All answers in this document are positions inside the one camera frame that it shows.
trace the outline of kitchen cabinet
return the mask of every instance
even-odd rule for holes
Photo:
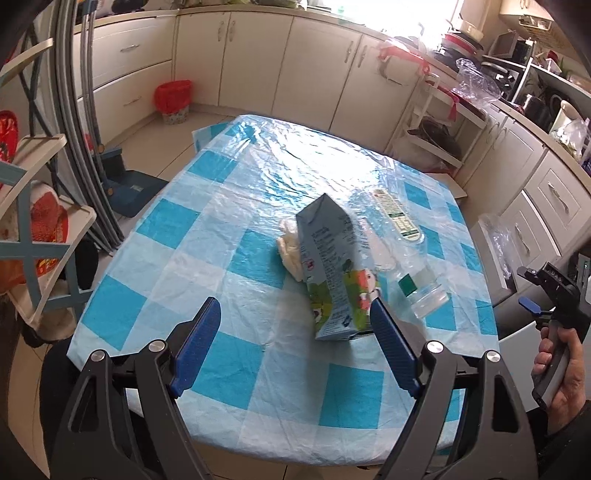
[[[494,106],[486,108],[488,118],[486,121],[486,127],[480,138],[474,144],[474,148],[468,155],[464,165],[454,176],[456,183],[463,187],[474,175],[474,172],[478,169],[480,162],[484,159],[484,156],[494,145],[496,139],[499,137],[501,130],[505,126],[505,121],[508,118],[503,112],[495,109]]]
[[[380,44],[375,38],[361,39],[330,133],[383,153],[416,82],[403,86],[380,74]]]
[[[591,220],[591,197],[564,163],[548,152],[525,186],[544,220],[565,251],[576,241]]]
[[[361,34],[294,18],[272,115],[328,131]]]
[[[483,213],[500,215],[539,165],[545,145],[513,119],[507,119],[464,190],[462,213],[468,227]]]
[[[501,15],[532,15],[552,20],[547,10],[535,0],[503,0],[499,13]]]
[[[92,43],[92,89],[173,58],[174,17],[154,17],[96,27]],[[80,34],[72,38],[76,97],[80,84]]]
[[[560,256],[548,227],[525,192],[521,191],[503,212],[501,224],[509,230],[517,250],[518,258],[514,261],[518,265],[511,265],[513,272],[521,266],[538,270],[546,262],[554,262]],[[524,291],[531,285],[519,275],[514,275],[514,280],[518,291]]]
[[[165,61],[113,80],[95,90],[96,120],[104,145],[155,112],[154,90],[171,79],[172,62]],[[87,130],[82,98],[77,102],[83,130]]]
[[[220,106],[270,115],[293,17],[233,12],[223,55]]]
[[[178,21],[176,80],[191,80],[193,103],[218,105],[230,12],[183,15]]]

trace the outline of nutrition label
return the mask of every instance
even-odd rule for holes
[[[417,226],[404,213],[398,201],[394,200],[386,190],[375,189],[372,194],[400,235],[411,242],[415,242],[421,238],[421,232]]]

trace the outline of finger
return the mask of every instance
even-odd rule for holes
[[[568,344],[571,360],[583,361],[583,345],[581,345],[577,331],[574,328],[567,330],[559,327],[558,338],[560,338],[562,342]]]
[[[552,342],[552,340],[550,340],[549,338],[544,338],[540,342],[540,346],[538,347],[538,351],[553,353],[554,352],[554,342]]]
[[[531,369],[531,374],[532,375],[540,375],[540,374],[544,373],[544,370],[546,370],[546,365],[534,364],[534,367]]]
[[[534,364],[548,365],[552,361],[552,354],[548,352],[540,352],[534,358]]]

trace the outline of table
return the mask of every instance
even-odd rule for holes
[[[191,435],[238,453],[313,465],[387,457],[413,400],[374,336],[314,340],[305,286],[275,246],[281,218],[322,193],[386,187],[426,237],[428,261],[451,300],[428,334],[465,355],[498,349],[486,282],[449,190],[344,140],[287,122],[241,116],[194,133],[198,154],[165,188],[115,255],[76,329],[69,358],[136,352],[193,318],[208,296],[222,323],[178,406]],[[440,445],[460,413],[454,392]],[[130,406],[140,411],[135,395]]]

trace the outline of metal screw cap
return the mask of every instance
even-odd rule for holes
[[[164,343],[162,340],[154,340],[150,343],[148,348],[150,349],[150,352],[161,352],[162,350],[164,350],[165,346],[166,343]]]
[[[501,360],[501,354],[491,350],[490,352],[486,353],[486,358],[495,364]]]
[[[427,344],[427,350],[431,353],[441,353],[443,352],[443,345],[440,342],[429,342]]]
[[[90,354],[90,359],[93,362],[100,362],[103,358],[105,358],[105,352],[103,350],[95,350]]]

